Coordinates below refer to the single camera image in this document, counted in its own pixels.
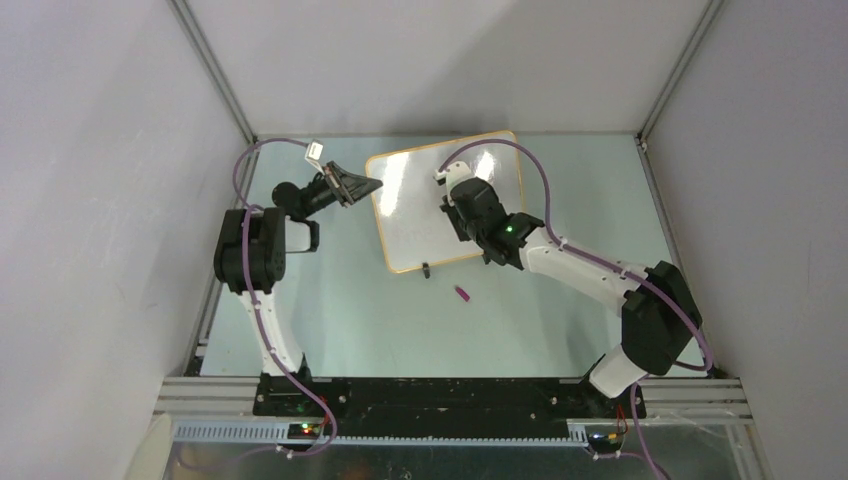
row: grey wall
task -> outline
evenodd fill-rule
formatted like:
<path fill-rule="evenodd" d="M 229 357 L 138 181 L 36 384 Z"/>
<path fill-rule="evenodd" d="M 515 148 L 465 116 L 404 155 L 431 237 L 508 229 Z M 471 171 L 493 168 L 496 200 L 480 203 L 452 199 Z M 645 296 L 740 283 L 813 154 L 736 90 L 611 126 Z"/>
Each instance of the grey wall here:
<path fill-rule="evenodd" d="M 167 3 L 0 7 L 0 469 L 123 477 L 243 145 Z"/>
<path fill-rule="evenodd" d="M 636 131 L 706 0 L 192 1 L 260 133 Z"/>
<path fill-rule="evenodd" d="M 649 143 L 776 478 L 844 478 L 848 3 L 729 2 Z"/>

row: whiteboard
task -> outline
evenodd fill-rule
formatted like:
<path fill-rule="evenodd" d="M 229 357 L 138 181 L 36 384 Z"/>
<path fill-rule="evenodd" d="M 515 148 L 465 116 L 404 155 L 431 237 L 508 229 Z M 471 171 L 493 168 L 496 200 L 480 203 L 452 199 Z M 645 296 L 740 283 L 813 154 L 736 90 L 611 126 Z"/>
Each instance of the whiteboard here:
<path fill-rule="evenodd" d="M 447 214 L 439 208 L 447 193 L 433 173 L 453 152 L 471 142 L 501 139 L 515 142 L 509 131 L 476 135 L 375 155 L 365 163 L 365 174 L 383 182 L 371 194 L 374 216 L 386 266 L 404 273 L 480 255 L 474 242 L 460 242 Z M 507 213 L 523 211 L 518 151 L 509 145 L 480 145 L 462 152 L 475 176 L 489 182 Z"/>

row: purple cable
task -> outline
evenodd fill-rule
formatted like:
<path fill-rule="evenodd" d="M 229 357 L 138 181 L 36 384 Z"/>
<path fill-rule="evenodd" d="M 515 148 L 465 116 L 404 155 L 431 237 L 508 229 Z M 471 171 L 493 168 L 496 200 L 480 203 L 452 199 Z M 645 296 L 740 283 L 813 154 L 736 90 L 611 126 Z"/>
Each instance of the purple cable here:
<path fill-rule="evenodd" d="M 286 143 L 291 143 L 291 144 L 294 144 L 294 145 L 299 145 L 299 146 L 304 147 L 304 148 L 309 146 L 308 143 L 301 142 L 300 140 L 294 140 L 292 138 L 285 138 L 285 137 L 277 137 L 277 138 L 269 138 L 267 140 L 262 140 L 261 142 L 256 142 L 253 145 L 247 147 L 247 150 L 242 152 L 242 154 L 239 156 L 238 160 L 236 160 L 235 167 L 233 167 L 233 188 L 236 189 L 236 195 L 238 195 L 239 200 L 241 200 L 241 203 L 243 203 L 244 205 L 247 205 L 247 199 L 244 198 L 244 195 L 242 195 L 241 188 L 239 187 L 239 184 L 238 184 L 238 169 L 241 166 L 241 162 L 243 162 L 244 159 L 247 158 L 248 155 L 250 155 L 251 153 L 256 151 L 257 148 L 260 148 L 262 145 L 266 145 L 266 144 L 274 143 L 274 142 L 286 142 Z"/>
<path fill-rule="evenodd" d="M 654 475 L 662 480 L 663 477 L 660 476 L 660 470 L 662 470 L 662 467 L 657 465 L 656 462 L 654 462 L 653 457 L 651 457 L 651 452 L 648 450 L 648 444 L 645 443 L 645 436 L 642 434 L 642 426 L 639 425 L 639 415 L 636 412 L 636 384 L 638 383 L 639 382 L 636 382 L 630 386 L 630 413 L 633 416 L 633 427 L 636 429 L 636 435 L 639 436 L 639 443 L 642 445 L 642 452 L 645 454 L 645 463 L 651 467 L 651 470 L 654 471 Z"/>
<path fill-rule="evenodd" d="M 556 243 L 557 247 L 561 248 L 562 250 L 566 250 L 568 252 L 571 252 L 571 253 L 577 255 L 578 257 L 584 258 L 584 259 L 586 259 L 586 260 L 588 260 L 592 263 L 600 265 L 600 266 L 612 271 L 616 275 L 622 275 L 622 272 L 623 272 L 623 275 L 625 277 L 636 281 L 637 283 L 639 283 L 643 287 L 650 290 L 654 295 L 659 297 L 660 300 L 662 300 L 666 305 L 669 306 L 669 308 L 671 308 L 671 310 L 675 313 L 675 315 L 680 317 L 680 320 L 683 321 L 683 324 L 686 325 L 686 328 L 689 330 L 690 333 L 692 333 L 692 336 L 695 337 L 695 340 L 698 342 L 698 346 L 701 348 L 701 352 L 703 353 L 703 356 L 704 356 L 704 365 L 703 366 L 690 365 L 690 364 L 683 363 L 683 362 L 675 362 L 675 364 L 678 365 L 678 366 L 684 367 L 684 368 L 689 368 L 691 370 L 698 370 L 698 371 L 702 371 L 702 372 L 705 372 L 705 371 L 708 371 L 709 369 L 711 369 L 713 367 L 713 354 L 712 354 L 712 351 L 710 351 L 709 347 L 707 347 L 706 339 L 701 334 L 700 330 L 698 330 L 698 327 L 695 326 L 695 322 L 693 322 L 692 319 L 689 318 L 689 315 L 687 315 L 686 312 L 684 312 L 683 309 L 680 308 L 679 305 L 677 305 L 677 302 L 672 300 L 671 297 L 669 297 L 668 295 L 665 294 L 665 292 L 663 292 L 657 286 L 655 286 L 653 283 L 645 280 L 644 278 L 642 278 L 642 277 L 640 277 L 640 276 L 638 276 L 634 273 L 631 273 L 629 271 L 625 271 L 623 268 L 621 268 L 620 266 L 616 265 L 613 262 L 610 262 L 609 260 L 606 260 L 604 258 L 597 256 L 597 255 L 594 255 L 592 253 L 584 251 L 584 250 L 577 248 L 573 245 L 570 245 L 568 243 L 562 242 L 560 237 L 556 234 L 556 232 L 554 232 L 553 226 L 551 225 L 551 187 L 550 187 L 550 184 L 548 183 L 548 176 L 547 176 L 547 174 L 545 174 L 545 169 L 542 167 L 542 164 L 539 162 L 539 160 L 536 158 L 536 156 L 533 155 L 532 152 L 530 152 L 530 150 L 527 150 L 527 148 L 525 148 L 524 146 L 522 146 L 518 143 L 515 143 L 513 141 L 510 141 L 510 140 L 503 140 L 503 139 L 499 139 L 499 138 L 487 138 L 487 139 L 483 139 L 483 140 L 477 140 L 477 141 L 471 142 L 467 145 L 464 145 L 464 146 L 458 148 L 455 152 L 453 152 L 447 158 L 447 160 L 445 160 L 444 163 L 442 163 L 442 166 L 439 167 L 439 171 L 442 171 L 445 168 L 447 168 L 447 166 L 450 165 L 450 163 L 457 156 L 459 156 L 459 154 L 468 150 L 469 148 L 473 148 L 473 147 L 476 147 L 476 146 L 479 146 L 479 145 L 493 144 L 493 143 L 501 144 L 501 145 L 508 145 L 510 147 L 513 147 L 513 148 L 519 150 L 524 155 L 527 155 L 527 158 L 529 158 L 533 162 L 533 164 L 536 165 L 536 169 L 539 171 L 539 175 L 542 177 L 542 185 L 544 186 L 544 189 L 545 189 L 545 229 L 548 231 L 548 236 L 550 236 L 551 240 Z"/>
<path fill-rule="evenodd" d="M 256 290 L 253 289 L 253 281 L 250 279 L 250 264 L 248 263 L 248 245 L 250 245 L 250 238 L 248 233 L 250 231 L 250 214 L 253 213 L 253 210 L 256 209 L 256 205 L 248 205 L 247 210 L 244 212 L 244 223 L 241 227 L 241 266 L 242 272 L 244 273 L 244 283 L 247 286 L 247 291 L 250 293 L 250 303 L 253 304 L 253 314 L 256 317 L 256 326 L 259 327 L 259 335 L 262 337 L 262 343 L 265 345 L 265 349 L 271 355 L 271 359 L 274 360 L 274 363 L 279 367 L 279 369 L 283 372 L 283 375 L 294 384 L 295 387 L 298 388 L 304 395 L 311 398 L 312 401 L 318 404 L 321 407 L 321 410 L 324 410 L 324 413 L 327 414 L 327 418 L 329 418 L 330 423 L 333 425 L 333 430 L 330 433 L 330 438 L 318 445 L 317 447 L 312 447 L 305 452 L 295 452 L 293 450 L 286 451 L 287 455 L 291 455 L 293 457 L 308 457 L 310 455 L 316 455 L 318 453 L 323 452 L 327 447 L 333 443 L 333 440 L 336 439 L 336 435 L 338 435 L 339 427 L 336 423 L 336 416 L 333 415 L 330 407 L 324 403 L 318 395 L 312 393 L 308 388 L 306 388 L 302 383 L 300 383 L 291 372 L 283 365 L 283 362 L 280 360 L 280 357 L 277 356 L 276 351 L 271 346 L 270 340 L 268 340 L 268 334 L 265 332 L 265 327 L 262 325 L 262 316 L 260 310 L 259 300 L 256 298 Z"/>
<path fill-rule="evenodd" d="M 621 452 L 618 456 L 616 456 L 614 453 L 595 453 L 593 450 L 590 450 L 590 449 L 591 449 L 591 447 L 589 447 L 588 449 L 584 449 L 583 451 L 586 452 L 587 454 L 591 455 L 592 457 L 597 455 L 598 460 L 616 460 L 616 459 L 619 459 L 619 458 L 629 457 L 629 458 L 638 458 L 639 460 L 642 460 L 643 462 L 647 462 L 647 460 L 645 460 L 645 457 L 643 457 L 642 455 L 640 455 L 638 453 Z M 671 480 L 671 475 L 669 475 L 668 472 L 664 468 L 659 466 L 659 464 L 655 464 L 655 465 L 657 466 L 659 471 L 662 472 L 662 474 L 665 476 L 666 480 Z"/>
<path fill-rule="evenodd" d="M 265 332 L 265 327 L 262 325 L 262 317 L 261 317 L 261 313 L 260 313 L 260 309 L 259 309 L 259 305 L 260 305 L 259 300 L 256 298 L 256 290 L 253 289 L 253 282 L 250 279 L 250 268 L 248 266 L 249 265 L 248 264 L 248 245 L 249 245 L 248 233 L 250 231 L 250 214 L 253 212 L 253 210 L 262 210 L 262 207 L 260 207 L 259 205 L 248 205 L 247 204 L 247 200 L 244 198 L 244 195 L 242 195 L 241 190 L 239 189 L 238 169 L 239 169 L 239 166 L 241 166 L 241 162 L 244 161 L 244 159 L 247 158 L 247 156 L 251 152 L 255 151 L 257 148 L 261 147 L 262 145 L 266 145 L 268 143 L 273 143 L 273 142 L 292 143 L 294 145 L 299 145 L 301 147 L 307 147 L 308 146 L 308 144 L 306 142 L 301 142 L 299 140 L 293 140 L 291 138 L 283 138 L 283 137 L 269 138 L 267 140 L 262 140 L 261 142 L 257 142 L 255 144 L 251 145 L 244 152 L 242 152 L 242 154 L 239 156 L 238 160 L 236 160 L 236 165 L 233 168 L 233 188 L 236 190 L 236 195 L 238 195 L 239 200 L 241 200 L 242 203 L 247 205 L 247 210 L 245 211 L 245 214 L 244 214 L 244 221 L 242 223 L 242 236 L 241 236 L 241 240 L 242 240 L 242 249 L 241 249 L 242 273 L 244 274 L 244 280 L 245 280 L 245 284 L 247 286 L 247 291 L 250 293 L 250 303 L 254 305 L 253 314 L 256 317 L 256 324 L 259 327 L 259 334 L 262 337 L 262 343 L 265 345 L 265 349 L 271 355 L 271 359 L 274 361 L 274 363 L 277 365 L 277 367 L 279 367 L 279 369 L 283 372 L 283 374 L 286 376 L 286 378 L 292 384 L 294 384 L 294 386 L 297 387 L 301 392 L 303 392 L 307 397 L 309 397 L 315 403 L 317 403 L 318 406 L 320 406 L 322 410 L 324 410 L 324 413 L 327 415 L 327 417 L 329 419 L 329 423 L 332 424 L 333 429 L 332 429 L 332 432 L 330 433 L 330 438 L 326 442 L 324 442 L 321 445 L 318 445 L 317 447 L 313 446 L 313 448 L 310 448 L 309 450 L 307 450 L 305 452 L 295 452 L 293 450 L 283 448 L 279 445 L 263 445 L 261 447 L 256 447 L 256 448 L 253 448 L 253 449 L 248 450 L 246 452 L 243 452 L 243 453 L 241 453 L 241 454 L 239 454 L 239 455 L 237 455 L 233 458 L 230 458 L 230 459 L 228 459 L 224 462 L 221 462 L 221 463 L 218 463 L 218 464 L 215 464 L 215 465 L 209 465 L 209 466 L 191 465 L 191 464 L 186 463 L 185 461 L 183 461 L 182 448 L 181 448 L 177 452 L 177 462 L 182 467 L 184 467 L 188 470 L 194 470 L 194 471 L 197 471 L 197 472 L 210 472 L 210 471 L 220 470 L 220 469 L 226 468 L 230 465 L 234 465 L 234 464 L 244 460 L 245 458 L 247 458 L 251 455 L 254 455 L 254 454 L 257 454 L 257 453 L 262 453 L 262 452 L 270 452 L 270 451 L 286 452 L 287 455 L 291 455 L 293 457 L 308 457 L 310 455 L 315 455 L 315 454 L 323 452 L 333 442 L 333 440 L 336 439 L 336 436 L 338 435 L 338 425 L 336 424 L 336 416 L 333 415 L 333 412 L 330 410 L 330 407 L 328 407 L 327 404 L 324 403 L 323 400 L 321 400 L 317 395 L 312 393 L 308 388 L 306 388 L 302 383 L 300 383 L 294 377 L 294 375 L 292 375 L 286 369 L 285 365 L 283 365 L 283 362 L 277 356 L 276 352 L 271 353 L 272 352 L 271 342 L 270 342 L 270 340 L 268 340 L 268 334 Z"/>

